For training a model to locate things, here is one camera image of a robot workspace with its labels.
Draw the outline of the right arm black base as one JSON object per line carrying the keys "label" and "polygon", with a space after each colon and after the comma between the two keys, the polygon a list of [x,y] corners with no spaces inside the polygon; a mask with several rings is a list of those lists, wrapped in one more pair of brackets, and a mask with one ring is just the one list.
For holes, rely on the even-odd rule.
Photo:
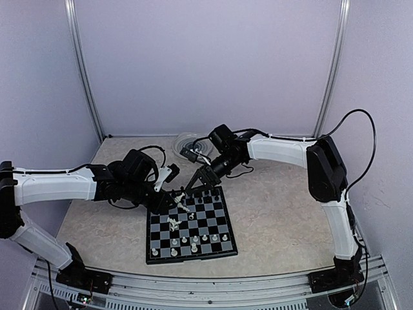
{"label": "right arm black base", "polygon": [[324,271],[312,272],[308,275],[312,293],[321,293],[356,284],[364,280],[359,258],[341,260],[334,258],[334,267]]}

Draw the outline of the black white chess board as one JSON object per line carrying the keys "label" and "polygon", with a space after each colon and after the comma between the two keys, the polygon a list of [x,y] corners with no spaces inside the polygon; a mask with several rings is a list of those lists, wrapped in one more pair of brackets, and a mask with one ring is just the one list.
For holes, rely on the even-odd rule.
{"label": "black white chess board", "polygon": [[[190,209],[185,212],[183,209],[175,207],[161,214],[147,212],[146,216],[146,264],[174,264],[190,260],[209,260],[238,255],[238,249],[232,224],[230,221],[227,204],[223,188],[215,187],[212,190],[198,192],[186,196],[181,203]],[[194,219],[189,220],[188,216],[194,213]],[[170,230],[167,218],[182,221],[179,229]],[[212,236],[216,234],[217,241],[212,241]],[[203,235],[207,235],[208,240],[203,241]],[[228,236],[227,241],[223,241],[223,235]],[[199,238],[197,252],[191,252],[193,237]],[[187,238],[187,243],[181,243],[182,237]],[[172,245],[172,240],[178,241],[177,245]],[[152,256],[152,248],[159,252],[158,256]],[[172,256],[171,248],[175,248],[177,256]]]}

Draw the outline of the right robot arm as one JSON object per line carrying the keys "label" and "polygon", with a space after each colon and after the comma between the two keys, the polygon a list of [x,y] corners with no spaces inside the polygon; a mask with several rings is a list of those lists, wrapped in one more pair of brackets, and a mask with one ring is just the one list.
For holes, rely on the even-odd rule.
{"label": "right robot arm", "polygon": [[332,232],[335,268],[330,272],[330,281],[343,287],[353,279],[362,250],[354,235],[347,169],[330,136],[318,139],[275,137],[257,129],[232,131],[222,124],[207,139],[219,156],[196,170],[185,187],[188,195],[213,189],[235,167],[251,160],[303,167],[307,170],[309,193],[321,204]]}

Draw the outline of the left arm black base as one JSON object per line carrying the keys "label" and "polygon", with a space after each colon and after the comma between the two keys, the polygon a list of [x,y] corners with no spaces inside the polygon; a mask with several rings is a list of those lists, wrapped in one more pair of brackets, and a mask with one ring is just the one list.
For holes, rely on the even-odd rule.
{"label": "left arm black base", "polygon": [[92,293],[108,294],[112,283],[110,273],[87,269],[77,249],[66,242],[72,261],[64,269],[59,269],[56,282]]}

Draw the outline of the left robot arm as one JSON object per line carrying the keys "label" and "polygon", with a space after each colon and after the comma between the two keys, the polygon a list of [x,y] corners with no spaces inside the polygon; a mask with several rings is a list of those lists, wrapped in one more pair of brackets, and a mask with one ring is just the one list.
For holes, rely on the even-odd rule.
{"label": "left robot arm", "polygon": [[179,174],[175,164],[158,166],[143,149],[132,149],[108,165],[84,164],[73,169],[33,170],[1,163],[1,238],[9,239],[54,265],[76,287],[90,281],[78,251],[35,224],[22,206],[59,200],[126,200],[158,214],[176,206],[162,186]]}

